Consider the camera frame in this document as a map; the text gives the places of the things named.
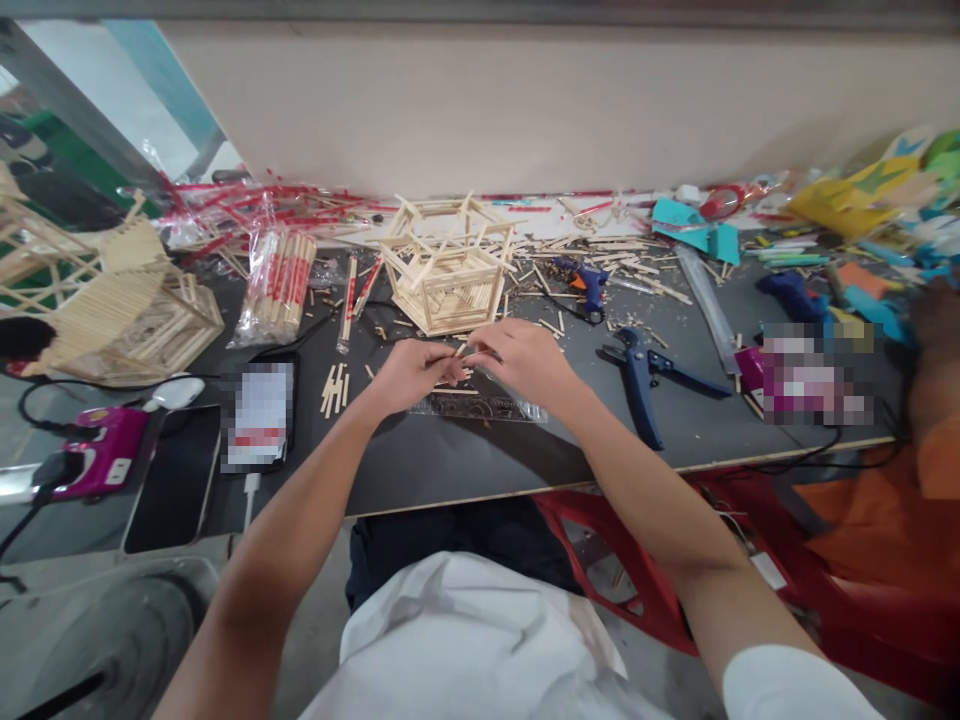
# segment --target dark pants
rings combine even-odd
[[[526,497],[360,518],[350,537],[347,602],[354,612],[399,570],[441,550],[471,552],[577,595],[563,545]]]

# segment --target clear plastic ruler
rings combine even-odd
[[[550,419],[547,411],[539,405],[525,400],[514,400],[509,396],[433,393],[410,408],[409,412],[414,415],[532,422],[539,425]]]

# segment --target table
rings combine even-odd
[[[757,264],[737,269],[730,281],[717,288],[718,300],[734,332],[745,339],[759,330],[759,323],[785,322],[777,302],[757,292],[753,283],[764,274]],[[686,289],[681,271],[664,273],[663,282]],[[209,283],[221,304],[227,331],[198,359],[195,372],[228,370],[249,359],[258,349],[227,351],[224,346],[232,335],[243,283],[216,279]],[[374,296],[389,300],[386,283],[378,283]],[[720,383],[729,383],[722,373],[716,349],[697,305],[687,306],[659,296],[651,298],[625,288],[611,288],[608,316],[643,320],[666,343],[668,349],[655,347],[693,372]],[[328,308],[318,301],[307,308],[314,318],[304,318],[302,331],[320,322]],[[516,298],[510,303],[511,316],[530,320],[543,318],[556,324],[556,310],[543,298]],[[415,337],[415,331],[394,325],[402,315],[387,305],[367,306],[355,324],[349,356],[335,348],[338,318],[326,323],[302,348],[298,387],[298,411],[295,441],[287,463],[277,472],[264,475],[255,498],[259,512],[279,490],[300,463],[323,439],[335,417],[324,420],[317,412],[331,363],[346,362],[351,375],[351,395],[367,385],[364,365],[378,369],[389,354],[392,341]],[[571,316],[565,318],[566,337],[560,341],[570,364],[627,427],[633,420],[627,406],[620,369],[598,354],[602,344],[617,344],[605,325],[590,327]],[[374,325],[388,330],[391,342],[384,343],[373,333]],[[885,352],[868,361],[878,394],[891,407],[901,407],[902,359],[896,358],[896,346],[887,343]],[[483,392],[500,391],[492,381],[477,381]],[[220,402],[220,390],[211,383],[198,402]],[[798,456],[820,447],[833,437],[821,427],[764,425],[746,403],[737,397],[714,400],[665,379],[652,390],[657,422],[664,438],[661,455],[680,472],[707,467],[735,466]],[[79,406],[58,397],[59,406],[51,410],[56,418],[68,418]],[[106,402],[115,403],[115,397]],[[74,409],[64,411],[64,407]],[[10,549],[6,562],[35,560],[81,552],[115,549],[120,546],[124,529],[142,483],[149,458],[151,438],[157,432],[151,423],[145,438],[144,457],[132,469],[131,482],[116,495],[96,505],[61,503],[45,508]],[[36,433],[22,462],[39,462],[56,446],[55,438]],[[837,449],[870,447],[890,441],[883,425],[848,427]],[[638,478],[642,469],[638,468]],[[489,428],[474,420],[454,420],[433,416],[400,415],[389,418],[375,434],[357,473],[347,505],[349,516],[396,512],[434,505],[468,502],[540,492],[591,483],[593,476],[568,431],[555,419],[546,425],[491,422]],[[217,535],[243,529],[246,498],[242,478],[218,478],[214,483],[205,534]],[[0,508],[0,534],[5,534],[22,516],[23,507]]]

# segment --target smartphone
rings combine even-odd
[[[283,465],[293,445],[298,370],[299,357],[291,352],[232,374],[234,402],[224,418],[221,472],[268,473]]]
[[[189,545],[200,534],[220,453],[219,405],[167,413],[123,537],[128,555]]]

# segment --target stick house model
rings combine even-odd
[[[56,332],[23,375],[56,370],[112,387],[184,370],[223,330],[213,292],[177,269],[142,198],[119,228],[60,229],[24,203],[0,164],[0,318],[34,317]]]
[[[411,203],[380,241],[393,301],[427,336],[492,323],[510,264],[515,222],[473,198]]]

